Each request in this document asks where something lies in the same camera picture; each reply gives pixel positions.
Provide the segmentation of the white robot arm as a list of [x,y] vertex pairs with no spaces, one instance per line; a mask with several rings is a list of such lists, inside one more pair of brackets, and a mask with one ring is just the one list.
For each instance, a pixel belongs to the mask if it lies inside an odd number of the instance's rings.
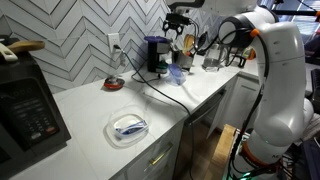
[[218,37],[226,45],[251,46],[257,55],[259,92],[253,131],[234,161],[266,167],[302,137],[313,116],[305,98],[305,52],[298,27],[280,22],[257,0],[165,0],[172,15],[199,8],[225,18]]

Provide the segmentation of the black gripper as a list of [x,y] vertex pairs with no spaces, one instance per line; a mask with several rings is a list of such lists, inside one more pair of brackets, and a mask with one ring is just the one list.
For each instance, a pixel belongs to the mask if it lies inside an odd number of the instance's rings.
[[190,24],[191,21],[188,17],[180,14],[167,13],[163,22],[162,30],[164,32],[167,32],[168,30],[175,30],[177,35],[181,35],[184,27]]

